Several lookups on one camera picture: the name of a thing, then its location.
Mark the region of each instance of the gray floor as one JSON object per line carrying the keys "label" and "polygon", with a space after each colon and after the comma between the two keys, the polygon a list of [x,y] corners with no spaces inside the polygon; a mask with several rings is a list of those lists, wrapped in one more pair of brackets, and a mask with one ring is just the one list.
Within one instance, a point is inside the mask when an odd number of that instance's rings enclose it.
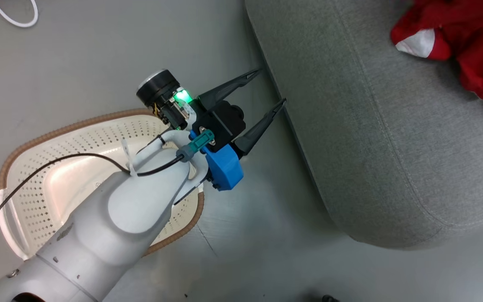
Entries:
{"label": "gray floor", "polygon": [[[135,88],[156,69],[197,94],[262,65],[241,0],[38,2],[32,29],[0,17],[0,166],[46,132],[140,107]],[[29,0],[0,5],[31,15]],[[261,76],[230,101],[251,124],[276,95]],[[483,301],[483,232],[418,252],[353,241],[327,217],[284,118],[243,167],[234,191],[207,186],[198,225],[142,259],[106,301]],[[19,264],[0,234],[0,276]]]}

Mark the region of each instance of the screw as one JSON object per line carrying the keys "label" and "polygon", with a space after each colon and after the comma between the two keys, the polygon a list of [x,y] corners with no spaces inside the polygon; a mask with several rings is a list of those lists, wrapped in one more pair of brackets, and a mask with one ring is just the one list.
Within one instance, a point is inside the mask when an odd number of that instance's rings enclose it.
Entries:
{"label": "screw", "polygon": [[13,270],[10,274],[6,275],[7,278],[16,277],[20,273],[19,269]]}

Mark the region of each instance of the white robotic arm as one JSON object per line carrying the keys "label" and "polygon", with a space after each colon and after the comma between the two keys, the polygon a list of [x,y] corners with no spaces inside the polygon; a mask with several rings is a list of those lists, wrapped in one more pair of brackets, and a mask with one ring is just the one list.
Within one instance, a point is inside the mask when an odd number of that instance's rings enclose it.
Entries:
{"label": "white robotic arm", "polygon": [[[171,130],[161,138],[182,147],[189,132]],[[171,161],[176,149],[155,139],[133,160],[136,172]],[[190,163],[196,168],[193,179]],[[115,172],[70,215],[68,221],[11,278],[0,280],[0,302],[23,293],[46,302],[101,301],[145,253],[169,221],[172,205],[190,193],[208,172],[205,156],[150,176]]]}

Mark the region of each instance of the white plastic basket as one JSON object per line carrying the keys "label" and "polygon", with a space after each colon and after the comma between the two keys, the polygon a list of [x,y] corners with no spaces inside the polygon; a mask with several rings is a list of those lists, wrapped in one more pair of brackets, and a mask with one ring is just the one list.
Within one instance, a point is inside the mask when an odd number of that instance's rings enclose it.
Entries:
{"label": "white plastic basket", "polygon": [[[50,160],[86,152],[106,155],[124,166],[127,159],[122,138],[127,140],[130,153],[135,154],[166,129],[152,112],[136,109],[103,115],[43,135],[16,149],[5,161],[0,172],[0,204],[25,177]],[[31,258],[75,207],[115,171],[113,164],[102,159],[77,157],[37,174],[0,211],[0,228],[8,245],[23,260]],[[203,207],[202,189],[174,206],[169,223],[146,255],[189,232]]]}

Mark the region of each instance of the cable connector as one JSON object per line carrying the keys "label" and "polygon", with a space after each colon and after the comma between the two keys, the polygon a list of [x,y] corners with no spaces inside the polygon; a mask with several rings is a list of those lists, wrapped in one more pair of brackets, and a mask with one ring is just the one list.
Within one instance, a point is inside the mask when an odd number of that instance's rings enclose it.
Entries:
{"label": "cable connector", "polygon": [[178,151],[176,152],[176,156],[178,157],[179,155],[182,155],[184,158],[182,158],[180,161],[188,162],[190,161],[190,159],[193,158],[193,156],[195,156],[197,152],[203,149],[214,139],[215,136],[213,136],[213,132],[208,129],[204,130],[199,136],[195,137],[195,139],[192,140],[191,143],[178,149]]}

